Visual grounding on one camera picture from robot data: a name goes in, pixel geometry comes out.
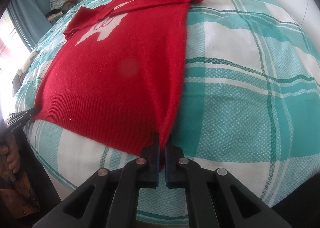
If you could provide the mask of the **person's left hand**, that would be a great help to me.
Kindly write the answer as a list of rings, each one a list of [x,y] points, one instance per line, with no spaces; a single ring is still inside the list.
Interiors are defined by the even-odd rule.
[[[7,136],[7,145],[1,145],[1,155],[7,157],[9,169],[16,174],[20,169],[20,154],[18,146],[13,135]]]

